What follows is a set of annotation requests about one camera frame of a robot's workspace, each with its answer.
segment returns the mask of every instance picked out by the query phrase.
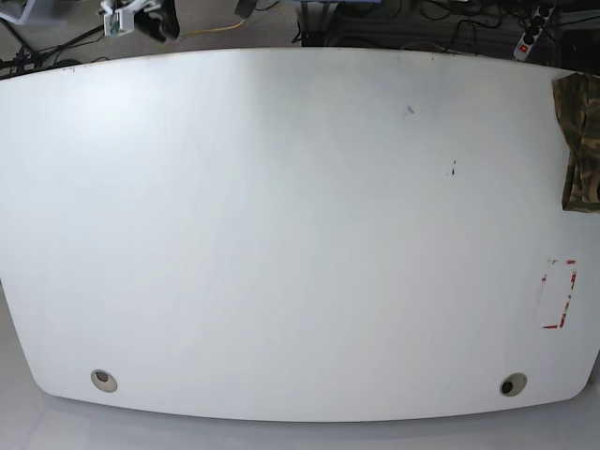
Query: camouflage fabric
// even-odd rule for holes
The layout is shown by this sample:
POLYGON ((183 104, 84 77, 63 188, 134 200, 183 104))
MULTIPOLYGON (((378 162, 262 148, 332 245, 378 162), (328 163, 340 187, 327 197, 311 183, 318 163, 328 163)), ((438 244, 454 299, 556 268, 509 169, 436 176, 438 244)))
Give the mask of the camouflage fabric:
POLYGON ((570 149, 562 209, 600 213, 600 78, 575 74, 553 82, 554 105, 570 149))

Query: gray floor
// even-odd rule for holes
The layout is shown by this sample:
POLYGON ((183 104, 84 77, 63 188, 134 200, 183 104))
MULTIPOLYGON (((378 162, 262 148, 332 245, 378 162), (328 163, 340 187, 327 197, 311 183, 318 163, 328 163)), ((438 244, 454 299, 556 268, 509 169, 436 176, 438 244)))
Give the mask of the gray floor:
MULTIPOLYGON (((261 0, 259 6, 263 8, 271 3, 272 0, 261 0)), ((175 4, 182 34, 239 22, 239 18, 233 14, 237 0, 175 0, 175 4)), ((100 42, 63 52, 59 59, 74 58, 86 63, 101 56, 118 59, 209 49, 292 46, 290 41, 297 31, 294 8, 294 3, 282 2, 268 11, 255 12, 235 30, 184 37, 165 44, 139 32, 117 38, 105 37, 100 42)), ((32 47, 40 50, 64 43, 100 25, 101 18, 97 10, 98 0, 83 0, 73 4, 64 25, 23 25, 17 27, 17 31, 32 47)), ((9 60, 18 50, 17 42, 0 27, 0 58, 9 60)))

